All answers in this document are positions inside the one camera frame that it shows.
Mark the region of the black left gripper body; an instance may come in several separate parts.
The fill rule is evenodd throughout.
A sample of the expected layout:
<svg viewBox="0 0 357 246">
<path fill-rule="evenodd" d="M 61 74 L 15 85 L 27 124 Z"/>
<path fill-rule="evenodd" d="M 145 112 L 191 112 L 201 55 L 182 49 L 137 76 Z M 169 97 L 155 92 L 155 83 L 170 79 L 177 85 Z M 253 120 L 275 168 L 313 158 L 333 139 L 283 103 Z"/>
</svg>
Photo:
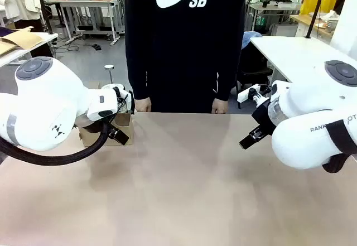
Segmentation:
<svg viewBox="0 0 357 246">
<path fill-rule="evenodd" d="M 111 130 L 111 122 L 113 117 L 105 117 L 100 120 L 93 122 L 92 124 L 83 127 L 89 133 L 104 133 L 109 134 Z"/>
</svg>

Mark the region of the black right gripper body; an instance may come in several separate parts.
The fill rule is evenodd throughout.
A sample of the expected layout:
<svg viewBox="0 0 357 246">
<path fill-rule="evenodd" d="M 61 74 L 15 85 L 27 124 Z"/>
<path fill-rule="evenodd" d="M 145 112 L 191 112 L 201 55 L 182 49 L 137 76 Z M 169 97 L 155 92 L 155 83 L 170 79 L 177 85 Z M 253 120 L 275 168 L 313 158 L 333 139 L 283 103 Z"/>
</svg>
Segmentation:
<svg viewBox="0 0 357 246">
<path fill-rule="evenodd" d="M 258 123 L 258 127 L 256 127 L 253 132 L 259 134 L 261 137 L 271 136 L 276 128 L 276 125 L 271 121 L 268 115 L 270 103 L 269 100 L 266 100 L 260 104 L 252 114 L 253 119 Z"/>
</svg>

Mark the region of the person's right hand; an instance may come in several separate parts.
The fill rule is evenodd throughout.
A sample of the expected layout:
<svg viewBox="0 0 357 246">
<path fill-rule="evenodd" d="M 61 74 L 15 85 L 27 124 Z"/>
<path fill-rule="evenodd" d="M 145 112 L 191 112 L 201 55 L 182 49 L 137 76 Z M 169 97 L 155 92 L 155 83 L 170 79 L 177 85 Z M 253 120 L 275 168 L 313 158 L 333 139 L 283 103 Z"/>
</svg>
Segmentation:
<svg viewBox="0 0 357 246">
<path fill-rule="evenodd" d="M 151 112 L 152 103 L 150 98 L 136 99 L 135 106 L 138 112 Z"/>
</svg>

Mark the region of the person's left hand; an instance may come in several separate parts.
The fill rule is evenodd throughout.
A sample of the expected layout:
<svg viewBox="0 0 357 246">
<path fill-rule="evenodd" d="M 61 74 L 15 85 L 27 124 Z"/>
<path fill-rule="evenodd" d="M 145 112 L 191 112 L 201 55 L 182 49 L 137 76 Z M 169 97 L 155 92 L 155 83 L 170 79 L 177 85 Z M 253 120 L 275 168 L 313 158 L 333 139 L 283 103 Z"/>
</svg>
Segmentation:
<svg viewBox="0 0 357 246">
<path fill-rule="evenodd" d="M 211 108 L 212 114 L 226 114 L 228 112 L 228 101 L 215 98 Z"/>
</svg>

